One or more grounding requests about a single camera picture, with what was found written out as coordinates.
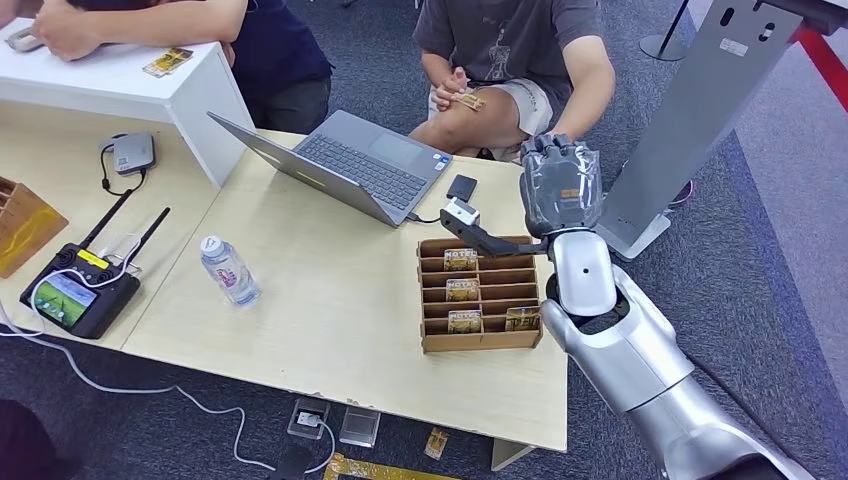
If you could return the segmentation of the person's left hand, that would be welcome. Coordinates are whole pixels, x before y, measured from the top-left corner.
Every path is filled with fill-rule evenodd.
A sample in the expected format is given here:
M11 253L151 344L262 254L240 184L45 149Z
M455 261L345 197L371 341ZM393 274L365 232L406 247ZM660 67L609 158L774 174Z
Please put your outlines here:
M35 16L32 33L59 59L79 60L103 43L93 20L90 12L65 1L45 2Z

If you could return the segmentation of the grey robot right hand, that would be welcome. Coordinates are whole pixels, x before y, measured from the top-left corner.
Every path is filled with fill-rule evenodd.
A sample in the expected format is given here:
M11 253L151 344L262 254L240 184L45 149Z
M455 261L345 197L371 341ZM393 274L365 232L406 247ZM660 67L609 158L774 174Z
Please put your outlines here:
M599 152L565 135L538 135L521 145L520 160L519 190L531 236L595 228L603 202Z

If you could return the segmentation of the person's right hand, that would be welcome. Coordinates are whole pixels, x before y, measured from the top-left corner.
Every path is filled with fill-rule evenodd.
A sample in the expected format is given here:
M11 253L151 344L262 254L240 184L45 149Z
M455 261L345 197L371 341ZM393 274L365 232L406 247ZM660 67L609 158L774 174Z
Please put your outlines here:
M431 100L438 111L445 111L451 103L466 92L468 79L463 67L456 67L450 73L438 72L433 78L434 91Z

